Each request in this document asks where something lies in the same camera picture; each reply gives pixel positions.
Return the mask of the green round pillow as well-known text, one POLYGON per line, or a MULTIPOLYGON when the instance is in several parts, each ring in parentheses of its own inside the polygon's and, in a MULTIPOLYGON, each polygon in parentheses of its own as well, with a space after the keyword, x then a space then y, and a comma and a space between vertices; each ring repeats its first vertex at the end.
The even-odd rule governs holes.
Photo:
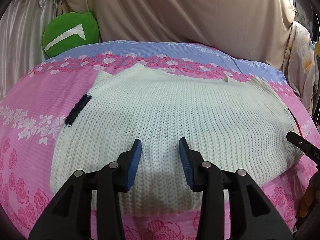
POLYGON ((100 32, 94 11, 68 12, 54 18, 45 28, 42 46, 45 54, 55 57, 70 49, 95 44, 100 32))

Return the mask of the beige curtain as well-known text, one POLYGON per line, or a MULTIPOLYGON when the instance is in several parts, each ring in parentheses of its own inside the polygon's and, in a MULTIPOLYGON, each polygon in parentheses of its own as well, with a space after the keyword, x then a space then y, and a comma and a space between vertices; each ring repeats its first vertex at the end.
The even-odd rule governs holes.
POLYGON ((295 18, 292 0, 63 0, 60 10, 93 10, 103 41, 195 42, 277 69, 295 18))

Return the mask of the floral cream fabric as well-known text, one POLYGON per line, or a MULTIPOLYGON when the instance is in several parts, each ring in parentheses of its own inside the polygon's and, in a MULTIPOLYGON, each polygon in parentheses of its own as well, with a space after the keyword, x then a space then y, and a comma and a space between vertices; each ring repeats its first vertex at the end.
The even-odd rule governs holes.
POLYGON ((314 97, 318 91, 319 70, 310 33, 296 21, 291 25, 281 71, 308 113, 312 114, 314 97))

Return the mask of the pink floral bed quilt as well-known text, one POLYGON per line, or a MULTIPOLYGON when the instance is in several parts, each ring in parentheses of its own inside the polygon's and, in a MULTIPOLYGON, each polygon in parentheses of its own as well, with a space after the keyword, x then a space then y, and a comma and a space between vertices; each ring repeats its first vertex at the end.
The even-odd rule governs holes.
POLYGON ((303 137, 319 145, 319 132, 282 72, 192 43, 112 41, 81 46, 37 64, 1 101, 1 206, 24 237, 52 198, 49 187, 55 141, 66 116, 96 75, 135 63, 166 72, 267 81, 298 120, 303 137))

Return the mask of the silver satin curtain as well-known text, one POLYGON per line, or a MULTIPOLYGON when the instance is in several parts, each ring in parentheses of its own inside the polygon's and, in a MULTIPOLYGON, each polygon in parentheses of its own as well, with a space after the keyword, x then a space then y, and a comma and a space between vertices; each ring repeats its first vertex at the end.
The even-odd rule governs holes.
POLYGON ((44 61, 42 35, 60 0, 1 0, 1 98, 44 61))

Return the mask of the white knitted sweater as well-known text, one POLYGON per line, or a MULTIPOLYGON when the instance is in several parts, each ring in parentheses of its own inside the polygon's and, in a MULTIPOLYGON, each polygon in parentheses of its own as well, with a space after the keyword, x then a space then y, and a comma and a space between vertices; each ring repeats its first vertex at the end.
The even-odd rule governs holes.
POLYGON ((297 130, 288 107, 258 77, 199 79, 141 64, 116 75, 100 72, 60 131, 50 188, 57 192, 75 170, 101 169, 139 139, 142 156, 133 188, 119 197, 122 212, 195 210, 202 196, 186 183, 181 138, 220 169, 242 168, 264 185, 302 157, 286 139, 297 130))

